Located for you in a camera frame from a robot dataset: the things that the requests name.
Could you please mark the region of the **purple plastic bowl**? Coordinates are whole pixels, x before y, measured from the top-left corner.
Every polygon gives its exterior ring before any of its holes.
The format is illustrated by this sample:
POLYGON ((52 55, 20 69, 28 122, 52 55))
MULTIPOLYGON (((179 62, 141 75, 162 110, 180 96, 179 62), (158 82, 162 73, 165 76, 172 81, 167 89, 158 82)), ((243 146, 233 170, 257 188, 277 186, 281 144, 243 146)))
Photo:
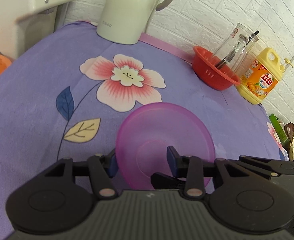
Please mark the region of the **purple plastic bowl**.
POLYGON ((171 174, 167 148, 179 155, 215 159, 212 137, 191 111, 173 103, 151 103, 133 111, 121 124, 116 139, 116 159, 127 184, 135 190, 151 190, 150 177, 171 174))

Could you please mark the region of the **green box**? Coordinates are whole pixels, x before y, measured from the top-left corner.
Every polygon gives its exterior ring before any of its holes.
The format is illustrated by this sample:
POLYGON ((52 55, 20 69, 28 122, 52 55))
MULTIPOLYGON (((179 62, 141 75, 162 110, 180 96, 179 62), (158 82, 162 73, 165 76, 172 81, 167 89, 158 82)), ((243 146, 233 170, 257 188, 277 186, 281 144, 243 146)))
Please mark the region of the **green box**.
POLYGON ((281 141, 282 146, 284 148, 289 147, 290 139, 287 137, 285 133, 285 129, 284 129, 285 124, 275 114, 271 114, 269 116, 269 119, 281 141))

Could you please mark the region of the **paper gift bag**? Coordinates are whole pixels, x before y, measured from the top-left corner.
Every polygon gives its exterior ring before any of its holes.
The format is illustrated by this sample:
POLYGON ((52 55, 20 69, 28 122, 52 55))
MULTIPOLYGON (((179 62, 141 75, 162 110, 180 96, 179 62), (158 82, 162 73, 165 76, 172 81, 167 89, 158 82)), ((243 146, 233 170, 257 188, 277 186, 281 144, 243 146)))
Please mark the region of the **paper gift bag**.
POLYGON ((287 138, 290 140, 289 143, 289 159, 290 161, 294 160, 294 124, 290 122, 284 126, 284 131, 287 138))

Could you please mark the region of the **yellow detergent bottle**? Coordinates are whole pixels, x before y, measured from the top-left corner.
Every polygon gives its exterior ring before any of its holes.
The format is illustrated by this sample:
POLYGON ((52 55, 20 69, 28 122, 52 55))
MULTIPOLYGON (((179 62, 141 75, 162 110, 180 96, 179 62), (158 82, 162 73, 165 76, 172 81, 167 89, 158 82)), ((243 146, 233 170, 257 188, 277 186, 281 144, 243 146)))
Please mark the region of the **yellow detergent bottle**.
POLYGON ((281 64, 278 53, 265 48, 240 77, 236 87, 240 96, 253 105, 258 105, 282 80, 285 66, 281 64))

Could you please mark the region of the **purple floral tablecloth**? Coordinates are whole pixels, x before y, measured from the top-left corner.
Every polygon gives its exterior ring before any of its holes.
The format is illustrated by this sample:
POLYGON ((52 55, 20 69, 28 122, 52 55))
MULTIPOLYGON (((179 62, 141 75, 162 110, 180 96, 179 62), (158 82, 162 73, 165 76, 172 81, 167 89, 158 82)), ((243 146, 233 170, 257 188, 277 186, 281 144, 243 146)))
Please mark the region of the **purple floral tablecloth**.
POLYGON ((0 76, 0 239, 13 230, 5 204, 14 190, 58 159, 84 161, 114 149, 127 113, 101 103, 96 97, 99 81, 86 77, 79 67, 87 59, 112 60, 117 54, 133 57, 163 77, 162 100, 198 116, 218 158, 283 159, 268 130, 266 111, 241 97, 235 87, 211 89, 175 55, 143 42, 111 43, 87 22, 70 23, 0 76))

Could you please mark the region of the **red plastic basket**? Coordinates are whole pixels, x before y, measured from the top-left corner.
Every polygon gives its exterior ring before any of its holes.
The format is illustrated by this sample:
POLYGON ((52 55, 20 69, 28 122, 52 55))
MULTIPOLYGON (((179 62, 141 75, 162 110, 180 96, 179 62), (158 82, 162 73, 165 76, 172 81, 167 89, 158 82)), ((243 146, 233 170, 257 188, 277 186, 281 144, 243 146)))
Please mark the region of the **red plastic basket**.
POLYGON ((209 87, 223 91, 231 86, 238 86, 240 78, 225 65, 221 69, 216 68, 209 59, 212 52, 200 46, 194 46, 195 56, 192 62, 192 69, 200 80, 209 87))

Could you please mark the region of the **white thermos jug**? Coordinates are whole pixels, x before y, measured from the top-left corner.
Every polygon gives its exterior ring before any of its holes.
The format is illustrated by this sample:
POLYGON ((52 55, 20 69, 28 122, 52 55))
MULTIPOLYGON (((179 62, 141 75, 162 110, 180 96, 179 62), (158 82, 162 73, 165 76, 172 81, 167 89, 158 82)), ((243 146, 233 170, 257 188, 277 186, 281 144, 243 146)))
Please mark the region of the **white thermos jug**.
POLYGON ((173 0, 106 0, 97 34, 114 43, 136 44, 153 11, 166 8, 173 0))

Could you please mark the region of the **white water dispenser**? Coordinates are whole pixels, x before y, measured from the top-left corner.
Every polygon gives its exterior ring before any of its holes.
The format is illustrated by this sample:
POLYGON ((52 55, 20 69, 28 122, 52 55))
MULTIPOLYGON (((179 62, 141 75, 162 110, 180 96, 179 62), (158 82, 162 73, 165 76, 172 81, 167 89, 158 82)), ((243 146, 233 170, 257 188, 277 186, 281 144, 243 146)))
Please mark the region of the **white water dispenser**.
POLYGON ((57 10, 73 0, 0 0, 0 53, 10 59, 55 31, 57 10))

